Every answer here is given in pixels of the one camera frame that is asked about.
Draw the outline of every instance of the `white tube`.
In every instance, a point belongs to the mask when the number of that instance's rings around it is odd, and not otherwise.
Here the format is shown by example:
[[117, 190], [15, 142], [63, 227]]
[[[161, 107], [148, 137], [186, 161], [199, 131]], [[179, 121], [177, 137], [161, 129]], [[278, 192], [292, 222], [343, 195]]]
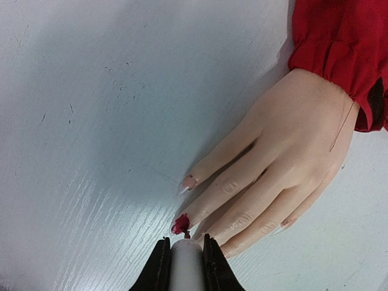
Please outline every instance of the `white tube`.
[[201, 246], [192, 239], [181, 239], [171, 251], [169, 291], [205, 291]]

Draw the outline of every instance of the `red paint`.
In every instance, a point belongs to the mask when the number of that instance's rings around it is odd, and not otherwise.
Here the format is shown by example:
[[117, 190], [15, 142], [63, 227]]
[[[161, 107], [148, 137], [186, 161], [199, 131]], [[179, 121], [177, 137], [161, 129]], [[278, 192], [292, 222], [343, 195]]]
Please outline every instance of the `red paint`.
[[187, 217], [187, 213], [182, 214], [176, 221], [171, 231], [175, 235], [179, 235], [180, 233], [184, 233], [184, 238], [190, 238], [190, 220]]

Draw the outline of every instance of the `mannequin hand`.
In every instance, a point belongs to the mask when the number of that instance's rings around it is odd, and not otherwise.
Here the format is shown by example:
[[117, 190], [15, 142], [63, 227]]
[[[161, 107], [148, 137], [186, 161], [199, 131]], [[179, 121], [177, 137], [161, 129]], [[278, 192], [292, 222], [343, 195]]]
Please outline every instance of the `mannequin hand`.
[[182, 212], [190, 227], [204, 225], [243, 192], [198, 240], [209, 233], [226, 257], [235, 256], [279, 225], [291, 226], [341, 167], [358, 110], [341, 88], [313, 73], [296, 69], [280, 80], [183, 180], [190, 190], [253, 145]]

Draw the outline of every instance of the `red jacket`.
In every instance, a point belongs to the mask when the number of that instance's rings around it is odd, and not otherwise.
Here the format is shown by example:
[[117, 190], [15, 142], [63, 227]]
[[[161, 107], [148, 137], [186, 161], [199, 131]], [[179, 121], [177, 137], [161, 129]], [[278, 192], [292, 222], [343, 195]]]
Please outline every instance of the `red jacket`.
[[360, 107], [356, 129], [388, 129], [388, 1], [296, 0], [290, 69], [342, 87]]

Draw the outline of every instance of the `white surface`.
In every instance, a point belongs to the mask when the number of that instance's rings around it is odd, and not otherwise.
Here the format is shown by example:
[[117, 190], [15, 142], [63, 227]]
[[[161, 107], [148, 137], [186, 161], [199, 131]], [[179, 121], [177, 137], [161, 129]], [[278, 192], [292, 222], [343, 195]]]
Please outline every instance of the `white surface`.
[[[291, 11], [2, 0], [0, 285], [128, 290], [185, 172], [286, 73]], [[387, 145], [356, 133], [312, 210], [232, 260], [247, 291], [387, 290]]]
[[171, 248], [170, 291], [206, 291], [201, 246], [181, 239]]

